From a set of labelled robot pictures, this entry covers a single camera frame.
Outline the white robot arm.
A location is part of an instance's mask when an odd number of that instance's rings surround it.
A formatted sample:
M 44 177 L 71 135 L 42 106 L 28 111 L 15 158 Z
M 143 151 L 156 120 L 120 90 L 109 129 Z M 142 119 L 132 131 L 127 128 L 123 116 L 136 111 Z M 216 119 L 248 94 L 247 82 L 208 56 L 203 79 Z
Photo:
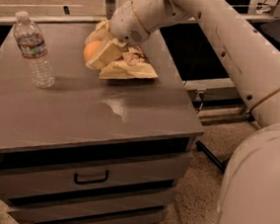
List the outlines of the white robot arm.
M 230 157 L 217 203 L 217 224 L 280 224 L 280 50 L 226 0 L 131 0 L 96 25 L 91 69 L 106 69 L 127 46 L 193 18 L 237 95 L 259 125 Z

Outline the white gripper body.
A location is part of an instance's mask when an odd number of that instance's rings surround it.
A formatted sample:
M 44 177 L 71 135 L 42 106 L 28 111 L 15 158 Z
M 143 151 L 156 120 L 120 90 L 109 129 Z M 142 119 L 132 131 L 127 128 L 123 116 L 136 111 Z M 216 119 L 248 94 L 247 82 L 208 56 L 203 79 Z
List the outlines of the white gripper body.
M 146 41 L 150 35 L 137 16 L 132 1 L 125 2 L 113 13 L 109 28 L 115 38 L 133 47 Z

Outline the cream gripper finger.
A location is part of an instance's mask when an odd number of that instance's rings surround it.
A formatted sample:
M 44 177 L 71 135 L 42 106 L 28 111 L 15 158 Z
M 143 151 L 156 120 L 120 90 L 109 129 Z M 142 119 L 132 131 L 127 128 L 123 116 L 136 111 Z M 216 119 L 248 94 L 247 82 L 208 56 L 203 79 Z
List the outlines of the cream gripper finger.
M 116 43 L 114 40 L 103 39 L 100 51 L 86 61 L 86 65 L 91 69 L 103 69 L 113 61 L 121 57 L 123 46 Z
M 105 38 L 113 39 L 113 35 L 110 33 L 109 24 L 109 20 L 102 20 L 97 23 L 95 29 L 87 36 L 85 44 L 88 44 L 91 41 L 103 40 Z

